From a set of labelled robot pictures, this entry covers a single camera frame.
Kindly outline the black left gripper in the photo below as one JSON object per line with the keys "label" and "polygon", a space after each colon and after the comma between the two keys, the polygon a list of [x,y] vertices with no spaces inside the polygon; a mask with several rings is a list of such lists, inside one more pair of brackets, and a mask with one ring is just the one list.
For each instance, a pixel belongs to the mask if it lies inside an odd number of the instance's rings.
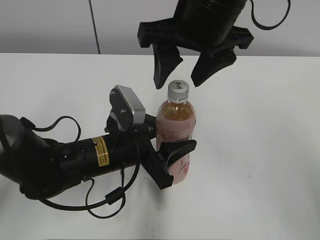
{"label": "black left gripper", "polygon": [[110,167],[116,170],[139,162],[161,190],[173,184],[174,178],[167,169],[197,146],[194,139],[162,142],[159,153],[156,152],[151,143],[157,135],[156,117],[149,114],[145,115],[143,124],[127,131],[119,130],[116,121],[109,116],[105,131],[109,133],[106,141]]}

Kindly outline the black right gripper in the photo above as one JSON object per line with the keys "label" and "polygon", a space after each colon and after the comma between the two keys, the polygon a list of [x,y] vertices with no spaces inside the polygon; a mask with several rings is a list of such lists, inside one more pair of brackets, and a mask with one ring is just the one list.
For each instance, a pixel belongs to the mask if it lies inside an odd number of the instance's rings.
{"label": "black right gripper", "polygon": [[160,90],[170,74],[183,61],[177,47],[201,53],[191,73],[194,86],[199,87],[212,75],[233,65],[237,59],[233,48],[247,49],[254,37],[247,28],[233,26],[221,44],[209,46],[192,40],[182,32],[173,18],[167,18],[141,22],[137,39],[141,48],[149,48],[152,45],[153,80],[155,88]]}

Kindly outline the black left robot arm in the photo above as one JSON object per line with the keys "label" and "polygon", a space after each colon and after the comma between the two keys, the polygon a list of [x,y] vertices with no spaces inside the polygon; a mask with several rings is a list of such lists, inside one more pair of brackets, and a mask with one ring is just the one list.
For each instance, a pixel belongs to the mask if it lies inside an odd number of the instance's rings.
{"label": "black left robot arm", "polygon": [[172,186],[169,167],[192,152],[193,139],[163,142],[155,150],[155,117],[122,130],[109,117],[105,135],[69,143],[39,136],[40,128],[22,117],[0,117],[0,173],[17,183],[31,200],[47,200],[104,174],[135,166],[144,168],[160,189]]}

